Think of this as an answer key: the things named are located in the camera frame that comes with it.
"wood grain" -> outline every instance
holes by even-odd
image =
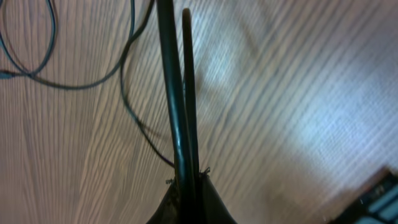
[[[45,1],[4,0],[19,60],[45,54]],[[127,39],[129,1],[54,0],[41,77],[104,76]],[[147,1],[136,2],[140,24]],[[398,168],[398,5],[393,0],[175,1],[193,14],[200,167],[239,223],[323,223],[382,167]],[[132,107],[173,158],[156,13],[131,49]],[[0,68],[12,68],[3,53]],[[145,223],[173,170],[128,116],[118,77],[87,91],[0,81],[0,223]]]

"black rod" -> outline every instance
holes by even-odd
[[[194,218],[196,196],[172,0],[157,0],[157,18],[174,145],[175,176],[180,194],[180,214],[182,223],[185,223]]]
[[[185,108],[187,110],[189,140],[192,150],[193,175],[199,182],[199,153],[197,131],[197,104],[195,96],[195,69],[193,62],[191,12],[182,11],[182,39],[184,47]]]

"wooden table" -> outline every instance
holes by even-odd
[[[44,0],[4,0],[8,46],[36,67]],[[84,84],[127,39],[129,1],[54,0],[39,74]],[[323,223],[398,168],[398,5],[373,0],[175,1],[193,14],[200,167],[238,223]],[[148,1],[136,2],[137,26]],[[0,68],[11,64],[0,53]],[[156,13],[133,45],[131,106],[173,158]],[[87,91],[0,80],[0,223],[145,223],[174,171],[123,108],[118,77]]]

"black cable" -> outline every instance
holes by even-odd
[[[6,57],[10,60],[10,62],[15,66],[20,73],[17,72],[12,72],[9,70],[0,70],[0,79],[7,79],[7,78],[14,78],[14,77],[28,77],[31,80],[38,82],[40,84],[43,84],[45,86],[49,86],[52,88],[56,89],[61,89],[61,90],[86,90],[89,88],[93,88],[98,86],[99,84],[104,83],[106,80],[111,78],[116,71],[120,68],[120,86],[121,86],[121,95],[123,99],[123,104],[126,107],[127,111],[131,115],[133,121],[137,124],[139,127],[140,132],[144,135],[146,141],[149,143],[151,148],[155,151],[155,153],[168,165],[174,168],[174,164],[170,162],[168,159],[166,159],[160,152],[159,150],[155,147],[154,143],[150,140],[149,136],[145,132],[145,125],[139,120],[138,116],[135,114],[135,112],[132,110],[132,108],[129,105],[127,94],[124,93],[124,83],[123,83],[123,66],[126,62],[127,59],[127,54],[129,52],[131,44],[142,34],[144,31],[148,20],[150,13],[152,12],[152,8],[154,6],[154,0],[151,0],[149,3],[148,10],[146,12],[144,22],[141,24],[141,26],[138,28],[138,30],[134,33],[134,23],[135,23],[135,2],[134,0],[130,0],[131,3],[131,26],[130,26],[130,31],[129,31],[129,38],[127,40],[127,43],[125,44],[122,52],[122,56],[120,57],[119,61],[116,63],[116,65],[113,67],[113,69],[105,75],[102,79],[95,81],[93,83],[87,84],[87,85],[80,85],[80,86],[72,86],[72,85],[63,85],[59,83],[54,83],[51,81],[48,81],[46,79],[40,78],[36,76],[38,73],[41,72],[41,70],[46,66],[47,62],[49,61],[49,58],[53,52],[54,48],[54,42],[55,42],[55,36],[56,36],[56,31],[57,31],[57,26],[55,22],[55,14],[53,10],[53,6],[50,2],[51,0],[46,0],[47,7],[50,11],[50,17],[51,17],[51,25],[52,25],[52,32],[51,32],[51,38],[50,38],[50,43],[49,47],[47,49],[47,52],[45,54],[45,57],[42,61],[42,63],[33,71],[29,72],[26,69],[20,67],[15,60],[11,57],[4,40],[2,38],[1,32],[0,32],[0,46],[3,49],[4,53],[6,54]]]
[[[149,3],[149,8],[148,8],[148,12],[145,15],[144,18],[144,22],[142,23],[142,25],[145,25],[148,23],[149,20],[149,16],[150,16],[150,12],[152,11],[152,8],[154,6],[155,1],[151,0]],[[144,26],[141,26],[137,32],[134,35],[140,35],[142,33],[142,31],[144,30]],[[123,82],[123,68],[124,68],[124,64],[126,63],[126,59],[127,59],[127,54],[129,53],[130,50],[130,46],[131,44],[134,42],[134,39],[131,38],[127,41],[126,45],[124,46],[123,49],[123,53],[120,56],[120,91],[121,91],[121,95],[122,95],[122,99],[123,99],[123,104],[126,107],[127,111],[129,112],[129,114],[131,115],[132,119],[134,120],[134,122],[137,124],[138,128],[140,129],[141,133],[144,135],[146,141],[149,143],[149,145],[151,146],[151,148],[155,151],[155,153],[165,162],[167,163],[169,166],[174,168],[174,164],[172,162],[170,162],[166,157],[164,157],[159,150],[156,148],[156,146],[154,145],[154,143],[150,140],[149,136],[147,135],[147,133],[145,132],[144,129],[144,125],[143,123],[139,120],[137,114],[135,114],[135,112],[132,110],[132,108],[130,107],[128,98],[127,98],[127,93],[124,92],[124,82]]]

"glossy black pole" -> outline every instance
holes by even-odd
[[[174,145],[175,177],[180,195],[180,220],[182,223],[191,223],[196,217],[195,178],[193,176],[187,114],[183,100],[172,0],[157,0],[157,18],[159,20],[164,81]]]
[[[185,108],[187,111],[189,139],[192,150],[193,175],[199,183],[199,153],[197,131],[197,104],[195,96],[195,69],[193,66],[191,12],[182,11],[182,40],[184,46]]]

